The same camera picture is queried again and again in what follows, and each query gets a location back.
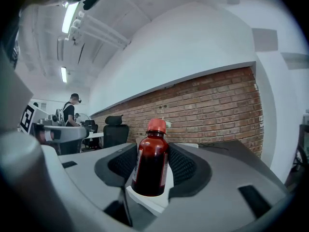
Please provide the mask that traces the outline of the standing fan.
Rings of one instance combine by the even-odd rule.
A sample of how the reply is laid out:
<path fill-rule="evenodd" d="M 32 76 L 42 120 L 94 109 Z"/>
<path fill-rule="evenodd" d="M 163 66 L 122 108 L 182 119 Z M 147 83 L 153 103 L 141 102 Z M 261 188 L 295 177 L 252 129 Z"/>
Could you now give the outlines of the standing fan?
<path fill-rule="evenodd" d="M 76 123 L 79 125 L 83 125 L 86 120 L 90 120 L 90 118 L 84 113 L 76 113 Z"/>

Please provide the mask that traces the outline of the white ceiling pipe bundle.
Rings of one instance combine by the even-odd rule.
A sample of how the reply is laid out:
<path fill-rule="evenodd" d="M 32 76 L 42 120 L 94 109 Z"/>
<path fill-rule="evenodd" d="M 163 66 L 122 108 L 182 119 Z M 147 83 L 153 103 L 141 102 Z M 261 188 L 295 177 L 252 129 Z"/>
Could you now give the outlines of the white ceiling pipe bundle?
<path fill-rule="evenodd" d="M 68 40 L 75 44 L 84 42 L 85 36 L 91 36 L 103 43 L 110 44 L 118 49 L 125 49 L 131 40 L 109 27 L 105 23 L 82 11 L 78 12 L 77 18 L 73 21 L 68 35 Z"/>

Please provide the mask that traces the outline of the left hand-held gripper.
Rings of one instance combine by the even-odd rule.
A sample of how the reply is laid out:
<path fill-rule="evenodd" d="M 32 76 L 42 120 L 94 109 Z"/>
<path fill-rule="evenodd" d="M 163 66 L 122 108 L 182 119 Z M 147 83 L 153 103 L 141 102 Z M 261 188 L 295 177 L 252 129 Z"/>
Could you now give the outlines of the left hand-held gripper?
<path fill-rule="evenodd" d="M 34 135 L 33 124 L 44 125 L 44 135 L 47 142 L 66 143 L 82 140 L 89 136 L 85 127 L 58 126 L 57 117 L 29 103 L 25 108 L 19 127 L 22 132 Z"/>

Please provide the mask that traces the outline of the black office chair with headrest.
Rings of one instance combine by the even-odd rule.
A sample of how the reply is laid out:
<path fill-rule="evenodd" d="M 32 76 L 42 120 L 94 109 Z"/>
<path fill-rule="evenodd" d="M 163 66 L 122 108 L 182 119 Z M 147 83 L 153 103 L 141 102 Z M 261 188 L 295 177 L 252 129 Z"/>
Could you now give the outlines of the black office chair with headrest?
<path fill-rule="evenodd" d="M 103 128 L 103 148 L 121 145 L 127 142 L 129 126 L 122 124 L 122 117 L 108 116 Z"/>
<path fill-rule="evenodd" d="M 95 124 L 94 120 L 86 120 L 84 122 L 84 127 L 86 127 L 89 130 L 89 134 L 98 132 L 98 125 Z M 96 138 L 84 139 L 83 144 L 85 145 L 85 147 L 89 147 L 91 149 L 97 149 L 98 139 Z"/>

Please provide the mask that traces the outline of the dark grey table white legs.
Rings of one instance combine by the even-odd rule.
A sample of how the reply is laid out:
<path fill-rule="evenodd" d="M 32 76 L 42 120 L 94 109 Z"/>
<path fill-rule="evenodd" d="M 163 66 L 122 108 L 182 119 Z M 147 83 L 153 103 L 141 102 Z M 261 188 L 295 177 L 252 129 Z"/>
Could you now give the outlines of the dark grey table white legs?
<path fill-rule="evenodd" d="M 260 160 L 258 156 L 256 156 L 239 140 L 218 143 L 199 143 L 198 147 L 189 146 L 183 143 L 169 143 L 169 145 L 179 146 L 180 148 L 203 159 L 211 159 L 214 157 L 230 157 L 243 162 L 246 160 Z"/>

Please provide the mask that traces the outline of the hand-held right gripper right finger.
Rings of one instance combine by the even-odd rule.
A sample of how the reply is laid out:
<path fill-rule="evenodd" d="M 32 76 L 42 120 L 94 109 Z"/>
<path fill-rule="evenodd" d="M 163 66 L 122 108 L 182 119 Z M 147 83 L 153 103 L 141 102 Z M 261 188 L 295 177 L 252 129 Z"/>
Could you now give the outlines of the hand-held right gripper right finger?
<path fill-rule="evenodd" d="M 263 232 L 289 194 L 261 161 L 203 159 L 169 145 L 174 187 L 154 232 Z"/>

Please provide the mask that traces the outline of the black chair patterned cushion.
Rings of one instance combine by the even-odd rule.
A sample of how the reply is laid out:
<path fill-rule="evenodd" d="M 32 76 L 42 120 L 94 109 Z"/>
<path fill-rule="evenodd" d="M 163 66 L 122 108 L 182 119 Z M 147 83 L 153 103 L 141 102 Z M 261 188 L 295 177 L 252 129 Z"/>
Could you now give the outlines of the black chair patterned cushion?
<path fill-rule="evenodd" d="M 299 125 L 299 136 L 293 162 L 294 181 L 299 182 L 304 173 L 309 170 L 309 109 L 303 115 Z"/>

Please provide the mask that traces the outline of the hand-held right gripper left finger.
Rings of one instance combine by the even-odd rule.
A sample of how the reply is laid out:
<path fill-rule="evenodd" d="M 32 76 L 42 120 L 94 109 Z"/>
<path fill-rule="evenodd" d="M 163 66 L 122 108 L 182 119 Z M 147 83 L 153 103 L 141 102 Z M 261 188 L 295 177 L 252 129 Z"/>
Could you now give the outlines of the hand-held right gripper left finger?
<path fill-rule="evenodd" d="M 137 157 L 137 145 L 125 143 L 105 149 L 59 156 L 77 189 L 103 214 L 132 226 L 126 183 Z"/>

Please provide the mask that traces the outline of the dark red bottle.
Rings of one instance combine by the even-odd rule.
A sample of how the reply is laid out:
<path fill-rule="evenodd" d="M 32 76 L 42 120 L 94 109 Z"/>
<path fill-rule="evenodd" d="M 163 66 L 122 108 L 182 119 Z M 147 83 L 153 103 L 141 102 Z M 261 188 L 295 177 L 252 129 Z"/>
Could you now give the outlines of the dark red bottle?
<path fill-rule="evenodd" d="M 167 178 L 169 145 L 164 139 L 166 122 L 151 119 L 146 133 L 147 137 L 138 147 L 131 188 L 139 195 L 156 197 L 163 194 Z"/>

